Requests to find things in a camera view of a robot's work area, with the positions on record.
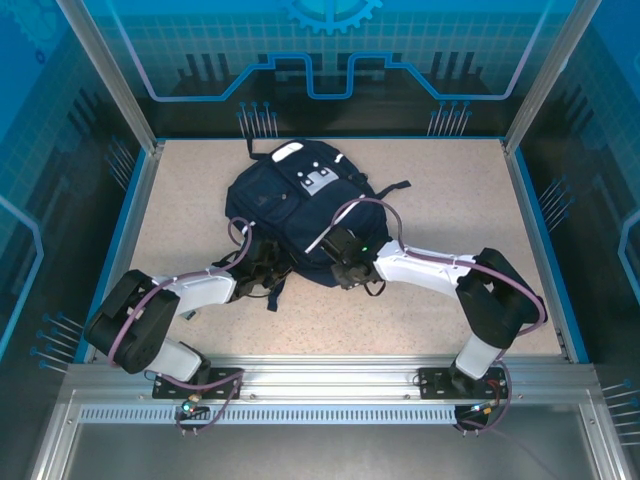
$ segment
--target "backpack strap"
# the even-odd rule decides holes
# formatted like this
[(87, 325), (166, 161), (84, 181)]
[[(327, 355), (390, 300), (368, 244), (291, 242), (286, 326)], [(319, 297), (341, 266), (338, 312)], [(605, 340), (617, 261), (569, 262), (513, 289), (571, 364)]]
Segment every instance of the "backpack strap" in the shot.
[(394, 183), (392, 185), (389, 185), (387, 188), (381, 190), (380, 192), (378, 192), (375, 198), (377, 198), (378, 200), (382, 200), (384, 197), (387, 196), (389, 192), (392, 192), (393, 190), (401, 190), (403, 188), (409, 188), (410, 186), (411, 186), (411, 183), (409, 182), (409, 180), (405, 180), (399, 183)]
[(253, 137), (251, 135), (247, 137), (247, 150), (249, 150), (251, 160), (262, 160), (269, 157), (268, 153), (253, 153)]
[(282, 293), (282, 290), (284, 289), (284, 282), (286, 281), (287, 277), (283, 278), (280, 282), (278, 282), (275, 288), (271, 290), (271, 293), (269, 293), (269, 296), (267, 297), (267, 310), (269, 310), (270, 312), (278, 311), (278, 297)]

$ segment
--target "blue line graphic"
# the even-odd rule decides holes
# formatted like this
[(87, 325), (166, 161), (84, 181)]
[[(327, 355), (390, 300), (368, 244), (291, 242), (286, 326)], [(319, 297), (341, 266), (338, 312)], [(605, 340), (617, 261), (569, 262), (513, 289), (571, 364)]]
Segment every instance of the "blue line graphic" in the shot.
[(439, 93), (429, 81), (424, 78), (424, 76), (418, 71), (418, 69), (409, 62), (396, 62), (393, 60), (393, 52), (385, 52), (385, 51), (363, 51), (352, 53), (347, 62), (347, 71), (346, 71), (346, 89), (344, 93), (316, 93), (314, 88), (313, 81), (313, 63), (311, 57), (307, 53), (268, 53), (267, 54), (267, 62), (266, 63), (255, 63), (249, 65), (244, 71), (227, 87), (227, 89), (221, 95), (194, 95), (194, 96), (175, 96), (175, 97), (161, 97), (156, 94), (153, 86), (151, 85), (151, 81), (147, 76), (144, 67), (142, 66), (142, 62), (136, 53), (133, 44), (131, 43), (131, 39), (127, 35), (127, 32), (122, 25), (120, 17), (115, 11), (113, 3), (108, 1), (108, 7), (113, 15), (113, 19), (116, 23), (120, 34), (122, 35), (122, 39), (127, 46), (127, 50), (133, 59), (134, 64), (140, 74), (142, 82), (144, 83), (149, 96), (153, 98), (156, 102), (162, 103), (175, 103), (175, 102), (224, 102), (238, 89), (240, 85), (253, 73), (257, 71), (265, 71), (265, 70), (275, 70), (276, 62), (278, 60), (302, 60), (305, 64), (305, 73), (306, 73), (306, 86), (307, 86), (307, 94), (310, 98), (314, 100), (346, 100), (353, 95), (353, 84), (355, 78), (355, 64), (356, 61), (361, 59), (382, 59), (384, 60), (384, 68), (389, 70), (406, 70), (409, 74), (411, 74), (416, 81), (433, 96), (436, 100), (484, 100), (484, 101), (500, 101), (509, 98), (511, 93), (516, 86), (518, 79), (520, 78), (520, 74), (524, 68), (524, 65), (529, 58), (531, 50), (533, 49), (536, 40), (540, 34), (540, 30), (544, 25), (545, 20), (551, 10), (555, 0), (549, 0), (547, 5), (545, 6), (544, 11), (540, 15), (540, 19), (527, 43), (524, 52), (522, 53), (522, 57), (518, 62), (518, 65), (513, 73), (513, 77), (511, 78), (509, 85), (507, 86), (506, 91), (503, 94), (445, 94)]
[(620, 232), (620, 243), (618, 244), (618, 257), (620, 258), (620, 262), (622, 263), (622, 268), (624, 268), (624, 273), (627, 274), (627, 278), (629, 279), (629, 283), (631, 284), (631, 288), (633, 289), (633, 293), (640, 303), (640, 284), (638, 284), (638, 279), (631, 267), (631, 262), (627, 258), (627, 243), (629, 243), (629, 230), (636, 223), (640, 222), (640, 210), (636, 210), (635, 213), (632, 213), (629, 218), (627, 218), (622, 224), (622, 231)]
[(40, 228), (32, 218), (18, 209), (2, 195), (0, 195), (0, 205), (6, 208), (9, 213), (11, 213), (20, 221), (20, 223), (31, 230), (31, 234), (33, 235), (33, 243), (36, 246), (36, 258), (33, 260), (33, 264), (31, 265), (31, 269), (29, 270), (29, 275), (27, 275), (27, 279), (22, 286), (22, 291), (18, 296), (18, 301), (13, 307), (13, 311), (11, 312), (11, 316), (9, 317), (7, 326), (4, 329), (4, 333), (2, 334), (2, 339), (0, 339), (1, 362), (2, 357), (4, 357), (4, 352), (7, 350), (7, 346), (9, 345), (9, 340), (11, 340), (11, 335), (13, 335), (13, 331), (15, 330), (16, 324), (18, 323), (18, 318), (20, 318), (20, 314), (22, 313), (24, 304), (27, 301), (27, 297), (29, 296), (29, 292), (31, 291), (33, 282), (36, 279), (36, 275), (38, 274), (38, 270), (40, 269), (42, 260), (44, 259), (44, 248), (42, 246), (42, 236), (40, 235)]

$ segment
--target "backpack pocket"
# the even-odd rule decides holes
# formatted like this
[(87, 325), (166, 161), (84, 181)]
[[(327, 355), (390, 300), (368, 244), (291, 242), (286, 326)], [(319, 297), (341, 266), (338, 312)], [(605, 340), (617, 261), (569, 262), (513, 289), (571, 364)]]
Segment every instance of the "backpack pocket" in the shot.
[(255, 218), (272, 225), (281, 224), (300, 204), (300, 195), (270, 168), (247, 171), (233, 186), (233, 194)]

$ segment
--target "navy backpack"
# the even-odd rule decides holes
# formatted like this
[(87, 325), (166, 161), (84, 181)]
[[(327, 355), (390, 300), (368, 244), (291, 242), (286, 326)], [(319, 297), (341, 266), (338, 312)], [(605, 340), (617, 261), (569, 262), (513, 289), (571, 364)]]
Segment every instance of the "navy backpack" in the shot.
[[(251, 222), (290, 255), (293, 271), (327, 287), (337, 285), (331, 272), (335, 262), (319, 244), (338, 208), (355, 198), (381, 199), (392, 190), (411, 186), (404, 181), (376, 194), (367, 175), (339, 150), (320, 141), (292, 140), (266, 154), (254, 153), (249, 138), (247, 147), (256, 163), (229, 187), (225, 215)], [(368, 244), (389, 237), (382, 205), (359, 203), (339, 223)], [(276, 309), (283, 286), (281, 282), (272, 292), (270, 310)]]

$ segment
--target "gear logo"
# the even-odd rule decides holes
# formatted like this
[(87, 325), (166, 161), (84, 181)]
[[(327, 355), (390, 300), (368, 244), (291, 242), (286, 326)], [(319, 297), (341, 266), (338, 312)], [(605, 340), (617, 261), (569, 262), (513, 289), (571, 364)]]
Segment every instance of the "gear logo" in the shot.
[(22, 33), (38, 49), (45, 48), (58, 30), (55, 0), (0, 0), (0, 14), (11, 14)]
[(381, 0), (284, 0), (290, 20), (297, 20), (301, 28), (310, 27), (313, 33), (336, 30), (347, 33), (359, 28), (362, 19), (371, 19), (372, 11), (382, 7)]

